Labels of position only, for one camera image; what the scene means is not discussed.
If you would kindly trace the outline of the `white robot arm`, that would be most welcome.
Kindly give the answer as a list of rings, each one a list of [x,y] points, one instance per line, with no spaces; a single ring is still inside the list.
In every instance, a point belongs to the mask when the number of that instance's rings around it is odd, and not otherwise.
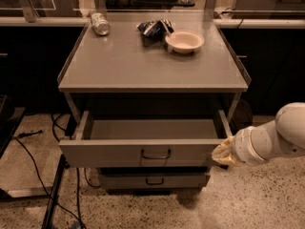
[[[305,155],[305,103],[283,106],[273,121],[239,130],[212,152],[222,165],[258,166],[276,157]]]

